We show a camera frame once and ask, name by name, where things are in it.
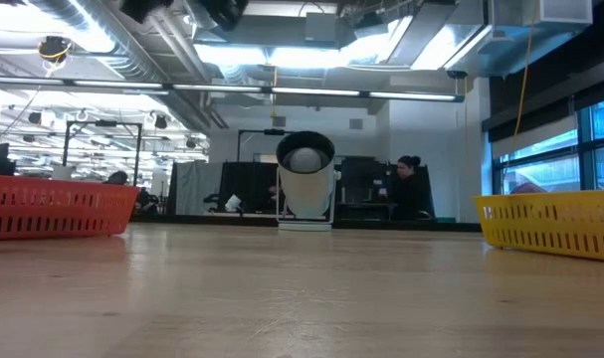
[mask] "dark hair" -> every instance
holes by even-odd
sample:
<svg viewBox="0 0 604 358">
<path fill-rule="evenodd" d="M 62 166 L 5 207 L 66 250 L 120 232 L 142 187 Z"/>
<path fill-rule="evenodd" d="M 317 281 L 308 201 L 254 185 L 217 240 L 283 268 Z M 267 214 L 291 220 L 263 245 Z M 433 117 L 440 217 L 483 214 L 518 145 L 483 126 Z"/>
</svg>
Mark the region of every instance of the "dark hair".
<svg viewBox="0 0 604 358">
<path fill-rule="evenodd" d="M 418 167 L 421 164 L 421 158 L 416 155 L 415 156 L 404 155 L 401 158 L 399 158 L 398 161 L 399 161 L 399 163 L 403 163 L 410 168 Z"/>
<path fill-rule="evenodd" d="M 126 183 L 128 175 L 122 170 L 118 170 L 115 173 L 109 175 L 109 178 L 104 182 L 105 184 L 119 184 L 123 185 Z"/>
</svg>

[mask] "red plastic basket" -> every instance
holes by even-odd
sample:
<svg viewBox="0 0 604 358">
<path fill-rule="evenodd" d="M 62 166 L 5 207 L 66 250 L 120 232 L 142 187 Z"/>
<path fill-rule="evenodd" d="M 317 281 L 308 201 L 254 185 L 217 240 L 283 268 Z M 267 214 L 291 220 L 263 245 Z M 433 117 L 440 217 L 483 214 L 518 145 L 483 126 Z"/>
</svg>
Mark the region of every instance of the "red plastic basket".
<svg viewBox="0 0 604 358">
<path fill-rule="evenodd" d="M 0 239 L 121 234 L 137 194 L 134 187 L 0 176 Z"/>
</svg>

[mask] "yellow plastic basket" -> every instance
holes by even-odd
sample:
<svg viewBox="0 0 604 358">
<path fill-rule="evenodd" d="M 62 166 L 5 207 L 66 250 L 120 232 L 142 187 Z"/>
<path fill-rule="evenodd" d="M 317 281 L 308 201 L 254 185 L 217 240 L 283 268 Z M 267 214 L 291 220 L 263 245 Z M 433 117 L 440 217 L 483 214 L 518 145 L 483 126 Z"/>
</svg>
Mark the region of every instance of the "yellow plastic basket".
<svg viewBox="0 0 604 358">
<path fill-rule="evenodd" d="M 604 260 L 604 191 L 476 197 L 488 244 Z"/>
</svg>

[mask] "plastic basket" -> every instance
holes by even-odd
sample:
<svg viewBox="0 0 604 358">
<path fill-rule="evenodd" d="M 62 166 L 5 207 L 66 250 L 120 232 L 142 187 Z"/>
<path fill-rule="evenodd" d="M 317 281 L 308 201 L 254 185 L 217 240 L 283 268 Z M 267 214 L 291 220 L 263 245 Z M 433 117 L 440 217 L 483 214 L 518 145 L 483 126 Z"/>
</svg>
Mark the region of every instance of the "plastic basket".
<svg viewBox="0 0 604 358">
<path fill-rule="evenodd" d="M 137 193 L 134 187 L 0 176 L 0 239 L 121 234 Z"/>
<path fill-rule="evenodd" d="M 604 260 L 604 191 L 475 200 L 492 246 Z"/>
</svg>

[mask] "wooden floor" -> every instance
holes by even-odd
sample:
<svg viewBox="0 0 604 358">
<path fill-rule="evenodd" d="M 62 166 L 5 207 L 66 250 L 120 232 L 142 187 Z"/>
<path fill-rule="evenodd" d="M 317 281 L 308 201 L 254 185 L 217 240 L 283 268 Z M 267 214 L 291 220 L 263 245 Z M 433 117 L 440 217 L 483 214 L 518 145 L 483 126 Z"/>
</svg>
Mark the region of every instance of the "wooden floor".
<svg viewBox="0 0 604 358">
<path fill-rule="evenodd" d="M 604 357 L 604 263 L 472 234 L 0 242 L 0 357 Z"/>
</svg>

